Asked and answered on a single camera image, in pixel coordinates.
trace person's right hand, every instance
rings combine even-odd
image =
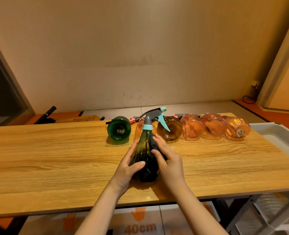
[[[158,161],[159,173],[162,181],[169,191],[174,194],[180,187],[186,185],[182,157],[171,149],[161,136],[158,134],[155,134],[154,136],[154,141],[157,142],[159,149],[165,154],[167,160],[164,160],[162,154],[158,150],[152,149],[151,152]]]

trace forearm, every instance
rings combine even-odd
[[[174,197],[195,235],[228,234],[200,203],[186,183],[174,192]]]
[[[76,235],[106,234],[118,199],[119,193],[107,185],[77,230]]]

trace hand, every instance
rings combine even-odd
[[[131,148],[127,151],[126,155],[121,160],[119,166],[116,169],[112,179],[108,185],[115,189],[119,197],[127,190],[129,182],[133,174],[141,170],[145,166],[145,162],[136,162],[135,164],[128,166],[131,158],[133,157],[134,151],[137,147],[139,140],[136,140]]]
[[[169,191],[174,194],[180,187],[186,185],[182,157],[171,149],[161,136],[158,134],[154,136],[153,140],[157,142],[159,149],[167,157],[167,161],[164,160],[158,150],[152,149],[151,152],[158,161],[159,174],[161,175],[162,181]]]

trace wood grain surface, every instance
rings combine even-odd
[[[89,208],[133,143],[107,135],[105,121],[0,127],[0,217]],[[289,157],[255,131],[241,140],[170,144],[198,198],[289,190]],[[119,205],[173,201],[161,181],[131,182]]]

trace orange hand icon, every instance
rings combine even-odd
[[[63,218],[64,225],[62,231],[66,233],[72,233],[74,231],[76,223],[79,220],[79,218],[76,219],[76,213],[68,214],[66,217]]]
[[[135,221],[139,222],[141,220],[144,220],[144,211],[145,211],[146,207],[138,207],[136,208],[135,212],[131,212],[133,218],[135,219]]]

